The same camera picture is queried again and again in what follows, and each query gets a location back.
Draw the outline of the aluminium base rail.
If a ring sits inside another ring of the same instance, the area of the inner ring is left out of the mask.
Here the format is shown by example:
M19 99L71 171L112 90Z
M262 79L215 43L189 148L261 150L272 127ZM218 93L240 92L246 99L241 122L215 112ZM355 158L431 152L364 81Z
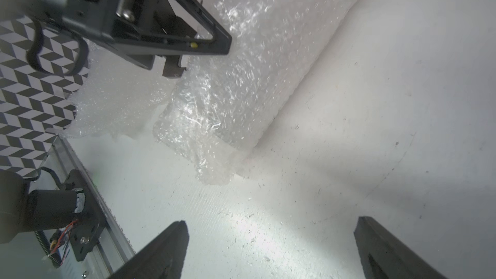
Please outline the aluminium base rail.
M88 172L69 142L58 137L49 148L41 165L41 178L36 189L57 189L55 174L67 189L86 194L85 209L75 218L75 230L70 233L62 266L55 270L62 278L108 278L134 255L115 217L105 204Z

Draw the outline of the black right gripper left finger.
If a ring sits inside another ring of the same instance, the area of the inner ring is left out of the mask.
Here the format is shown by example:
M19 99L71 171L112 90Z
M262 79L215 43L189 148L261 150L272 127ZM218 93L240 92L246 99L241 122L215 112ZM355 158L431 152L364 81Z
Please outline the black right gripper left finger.
M189 232L186 222L173 222L110 277L180 278L188 244Z

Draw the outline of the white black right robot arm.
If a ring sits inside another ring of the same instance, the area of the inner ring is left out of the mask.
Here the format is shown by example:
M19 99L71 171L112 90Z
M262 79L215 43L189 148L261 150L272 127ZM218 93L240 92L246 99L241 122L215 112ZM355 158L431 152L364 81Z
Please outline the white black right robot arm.
M55 267L62 265L59 249L66 245L82 262L109 226L103 204L80 171L72 170L64 182L52 169L44 171L52 176L55 189L31 190L36 177L1 171L1 243L34 232ZM354 237L366 278L443 278L372 217L358 219ZM110 277L180 278L188 244L187 224L173 222Z

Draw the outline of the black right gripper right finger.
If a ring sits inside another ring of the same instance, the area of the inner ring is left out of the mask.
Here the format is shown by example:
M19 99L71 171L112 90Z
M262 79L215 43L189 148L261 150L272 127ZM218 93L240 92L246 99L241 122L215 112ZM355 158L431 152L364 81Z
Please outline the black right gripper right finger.
M361 216L354 237L366 278L444 278L370 216Z

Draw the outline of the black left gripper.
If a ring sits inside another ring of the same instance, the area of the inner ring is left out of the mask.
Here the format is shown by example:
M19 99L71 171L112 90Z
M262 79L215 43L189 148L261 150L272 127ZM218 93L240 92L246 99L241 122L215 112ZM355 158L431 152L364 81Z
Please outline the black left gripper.
M154 56L165 56L162 76L181 78L182 56L229 53L231 35L199 0L15 0L18 11L33 21L35 36L27 63L42 65L43 26L77 41L73 68L81 70L91 41L138 67L151 69Z

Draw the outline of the clear vase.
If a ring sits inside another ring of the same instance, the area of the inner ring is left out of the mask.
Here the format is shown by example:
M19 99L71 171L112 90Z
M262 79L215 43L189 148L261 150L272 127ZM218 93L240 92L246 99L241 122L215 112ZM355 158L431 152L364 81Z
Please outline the clear vase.
M229 183L357 0L216 0L226 56L194 56L154 125L208 185Z

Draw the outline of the clear bubble wrap sheet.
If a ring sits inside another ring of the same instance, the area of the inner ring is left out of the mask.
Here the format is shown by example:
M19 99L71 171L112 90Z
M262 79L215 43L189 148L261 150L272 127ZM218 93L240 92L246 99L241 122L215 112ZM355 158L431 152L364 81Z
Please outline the clear bubble wrap sheet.
M64 137L137 138L170 101L176 82L163 76L165 59L157 58L148 71L95 43L89 50L88 77L68 98L76 116Z

